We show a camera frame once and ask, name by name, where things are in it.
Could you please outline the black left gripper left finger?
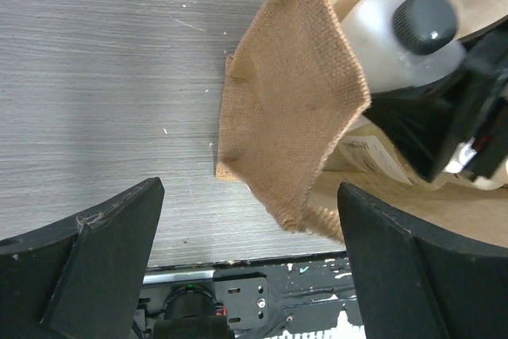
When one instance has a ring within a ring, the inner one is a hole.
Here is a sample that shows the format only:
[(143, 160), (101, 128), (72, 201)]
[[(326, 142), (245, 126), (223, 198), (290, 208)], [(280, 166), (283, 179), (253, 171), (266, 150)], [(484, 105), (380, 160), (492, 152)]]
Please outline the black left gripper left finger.
[(127, 338), (160, 219), (149, 178), (1, 242), (3, 338)]

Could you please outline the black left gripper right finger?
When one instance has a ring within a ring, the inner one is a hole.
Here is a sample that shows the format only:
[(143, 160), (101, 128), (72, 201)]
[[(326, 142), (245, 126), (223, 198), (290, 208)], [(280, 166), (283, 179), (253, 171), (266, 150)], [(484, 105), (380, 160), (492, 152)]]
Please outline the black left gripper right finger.
[(426, 222), (351, 183), (341, 228), (368, 338), (505, 338), (507, 250)]

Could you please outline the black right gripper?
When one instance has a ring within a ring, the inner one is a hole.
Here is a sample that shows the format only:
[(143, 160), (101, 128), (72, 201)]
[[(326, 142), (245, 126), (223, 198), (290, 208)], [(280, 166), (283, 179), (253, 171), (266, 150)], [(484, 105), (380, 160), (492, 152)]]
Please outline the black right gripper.
[(372, 96), (365, 116), (428, 182), (493, 175), (507, 155), (507, 24), (467, 42), (460, 66), (429, 85)]

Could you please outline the white rectangular bottle dark cap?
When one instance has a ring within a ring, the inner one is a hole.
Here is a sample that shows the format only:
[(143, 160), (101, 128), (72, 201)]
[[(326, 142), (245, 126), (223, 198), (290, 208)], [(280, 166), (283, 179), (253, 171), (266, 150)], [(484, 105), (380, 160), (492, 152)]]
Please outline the white rectangular bottle dark cap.
[(373, 94), (434, 83), (466, 56), (449, 0), (360, 0), (341, 27)]

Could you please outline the brown burlap canvas bag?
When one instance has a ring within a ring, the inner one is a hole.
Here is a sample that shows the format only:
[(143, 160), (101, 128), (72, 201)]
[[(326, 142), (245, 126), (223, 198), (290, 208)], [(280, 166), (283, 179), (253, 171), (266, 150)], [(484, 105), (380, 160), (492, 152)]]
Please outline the brown burlap canvas bag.
[[(341, 30), (358, 1), (264, 1), (225, 62), (216, 176), (245, 182), (291, 232), (343, 241), (337, 189), (348, 182), (442, 228), (506, 246), (505, 189), (421, 191), (380, 175), (325, 170), (371, 100)], [(507, 0), (453, 1), (459, 37), (484, 32), (507, 13)]]

